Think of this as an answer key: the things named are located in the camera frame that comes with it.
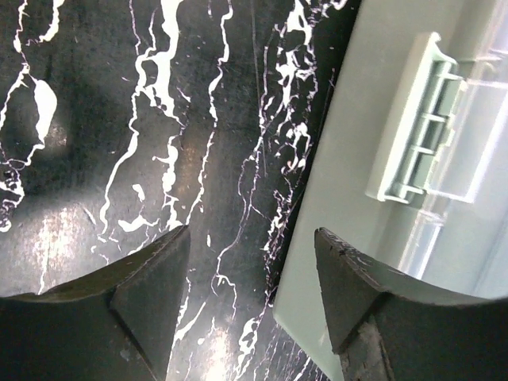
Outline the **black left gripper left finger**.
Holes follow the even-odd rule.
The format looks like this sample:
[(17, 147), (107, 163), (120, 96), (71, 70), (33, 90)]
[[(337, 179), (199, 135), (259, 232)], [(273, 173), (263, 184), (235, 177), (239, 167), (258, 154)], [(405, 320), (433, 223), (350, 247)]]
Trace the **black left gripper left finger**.
[(183, 225), (43, 294), (2, 298), (2, 379), (165, 379), (190, 248)]

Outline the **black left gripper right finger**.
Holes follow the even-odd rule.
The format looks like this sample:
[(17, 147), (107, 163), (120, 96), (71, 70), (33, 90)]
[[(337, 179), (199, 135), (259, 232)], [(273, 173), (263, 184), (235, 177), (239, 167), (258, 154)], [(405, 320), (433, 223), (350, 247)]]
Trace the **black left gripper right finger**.
[(450, 291), (314, 233), (325, 321), (347, 380), (504, 380), (507, 300)]

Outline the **clear green tool box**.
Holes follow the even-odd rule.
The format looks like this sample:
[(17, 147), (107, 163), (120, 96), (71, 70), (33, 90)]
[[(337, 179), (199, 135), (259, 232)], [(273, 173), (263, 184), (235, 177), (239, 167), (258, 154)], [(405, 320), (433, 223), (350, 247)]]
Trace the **clear green tool box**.
[(321, 298), (314, 233), (423, 282), (507, 300), (507, 4), (360, 5), (273, 315), (347, 380)]

